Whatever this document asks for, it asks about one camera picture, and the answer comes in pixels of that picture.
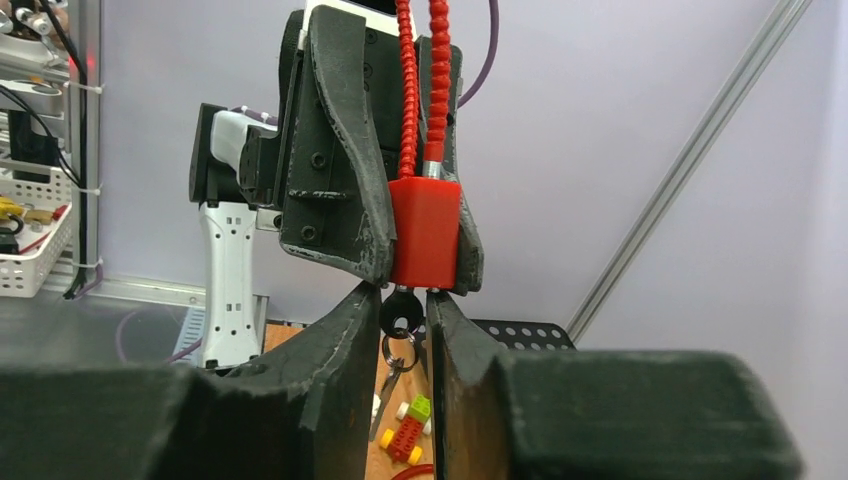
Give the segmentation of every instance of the bolt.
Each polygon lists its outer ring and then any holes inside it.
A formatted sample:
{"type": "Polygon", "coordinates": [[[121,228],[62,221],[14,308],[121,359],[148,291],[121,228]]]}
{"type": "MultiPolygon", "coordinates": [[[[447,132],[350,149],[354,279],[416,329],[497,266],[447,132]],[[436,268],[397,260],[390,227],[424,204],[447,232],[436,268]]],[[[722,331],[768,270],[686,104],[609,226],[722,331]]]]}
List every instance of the bolt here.
{"type": "Polygon", "coordinates": [[[300,238],[306,240],[307,242],[315,240],[315,236],[318,234],[318,231],[315,230],[315,227],[312,225],[307,225],[300,230],[300,238]]]}
{"type": "Polygon", "coordinates": [[[312,168],[315,170],[321,170],[327,166],[327,159],[320,153],[313,154],[309,162],[312,163],[312,168]]]}

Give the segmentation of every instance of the red ribbed tube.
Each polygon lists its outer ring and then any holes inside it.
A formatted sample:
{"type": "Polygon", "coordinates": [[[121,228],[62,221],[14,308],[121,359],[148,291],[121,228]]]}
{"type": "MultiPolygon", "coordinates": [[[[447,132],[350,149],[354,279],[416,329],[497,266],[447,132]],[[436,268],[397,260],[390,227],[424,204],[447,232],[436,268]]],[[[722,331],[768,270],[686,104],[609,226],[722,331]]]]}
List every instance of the red ribbed tube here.
{"type": "Polygon", "coordinates": [[[445,153],[445,129],[448,126],[450,100],[450,33],[447,0],[430,0],[430,30],[433,33],[433,66],[430,70],[430,115],[427,118],[425,162],[441,162],[445,153]]]}
{"type": "Polygon", "coordinates": [[[409,0],[395,0],[400,38],[400,63],[403,71],[403,123],[401,124],[398,178],[415,175],[418,156],[418,63],[412,38],[409,0]]]}

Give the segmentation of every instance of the white plastic basket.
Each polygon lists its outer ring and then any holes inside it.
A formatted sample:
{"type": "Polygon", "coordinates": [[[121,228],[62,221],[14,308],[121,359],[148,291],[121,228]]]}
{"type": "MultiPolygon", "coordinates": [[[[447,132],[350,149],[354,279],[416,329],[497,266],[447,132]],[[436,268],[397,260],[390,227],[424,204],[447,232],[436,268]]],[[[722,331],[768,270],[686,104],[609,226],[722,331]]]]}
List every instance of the white plastic basket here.
{"type": "Polygon", "coordinates": [[[0,297],[32,298],[38,293],[44,280],[50,275],[56,260],[62,255],[73,234],[71,205],[71,180],[58,168],[49,168],[11,160],[0,160],[0,169],[49,175],[50,183],[38,183],[15,180],[11,176],[0,175],[0,195],[11,198],[17,203],[32,205],[39,210],[54,211],[67,205],[65,214],[45,226],[44,230],[34,234],[47,238],[34,252],[24,255],[0,254],[0,297]]]}

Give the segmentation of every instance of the white panel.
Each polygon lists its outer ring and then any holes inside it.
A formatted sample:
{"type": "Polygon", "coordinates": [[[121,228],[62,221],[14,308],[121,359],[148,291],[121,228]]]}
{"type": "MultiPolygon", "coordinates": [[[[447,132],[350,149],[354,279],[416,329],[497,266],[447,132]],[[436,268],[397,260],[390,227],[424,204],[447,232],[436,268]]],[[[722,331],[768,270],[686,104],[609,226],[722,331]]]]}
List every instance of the white panel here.
{"type": "Polygon", "coordinates": [[[848,478],[848,49],[834,49],[837,3],[812,3],[580,345],[741,356],[816,480],[848,478]],[[833,80],[837,59],[843,76],[833,80]],[[827,151],[836,85],[838,153],[827,151]],[[839,178],[839,212],[825,208],[837,198],[823,197],[823,178],[839,178]]]}
{"type": "MultiPolygon", "coordinates": [[[[277,109],[276,57],[298,3],[104,0],[109,275],[202,283],[186,194],[198,106],[277,109]]],[[[466,85],[485,56],[486,3],[453,3],[466,85]]],[[[458,117],[462,179],[487,249],[484,292],[463,303],[474,316],[564,322],[775,1],[502,4],[495,69],[458,117]]],[[[313,320],[355,284],[260,237],[257,291],[276,315],[313,320]]]]}

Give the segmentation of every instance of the wooden surface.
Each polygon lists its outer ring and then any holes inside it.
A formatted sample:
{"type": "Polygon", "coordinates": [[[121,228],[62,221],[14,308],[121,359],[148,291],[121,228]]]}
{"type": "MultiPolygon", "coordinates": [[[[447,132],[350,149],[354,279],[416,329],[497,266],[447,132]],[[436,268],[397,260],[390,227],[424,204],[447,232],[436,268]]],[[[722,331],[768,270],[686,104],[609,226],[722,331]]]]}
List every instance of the wooden surface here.
{"type": "MultiPolygon", "coordinates": [[[[297,335],[300,330],[300,328],[285,325],[268,325],[265,329],[265,351],[297,335]]],[[[397,356],[402,355],[408,361],[412,360],[412,346],[407,341],[392,341],[392,352],[397,356]]],[[[377,355],[377,378],[374,379],[374,392],[379,395],[380,388],[383,386],[383,381],[386,379],[389,369],[380,352],[375,351],[374,354],[377,355]]],[[[424,370],[420,364],[416,365],[409,373],[401,376],[397,387],[392,393],[392,399],[386,406],[386,411],[380,422],[380,428],[377,430],[377,437],[373,442],[368,444],[368,460],[365,469],[366,480],[391,480],[393,476],[409,467],[407,464],[393,464],[385,450],[380,448],[379,441],[380,436],[382,436],[387,428],[397,431],[400,426],[400,421],[395,417],[400,403],[411,402],[415,398],[415,395],[419,393],[430,398],[427,377],[424,375],[424,370]]],[[[432,436],[422,435],[418,439],[418,445],[424,450],[419,464],[433,463],[432,436]]],[[[433,476],[420,475],[415,478],[416,480],[430,480],[433,476]]]]}

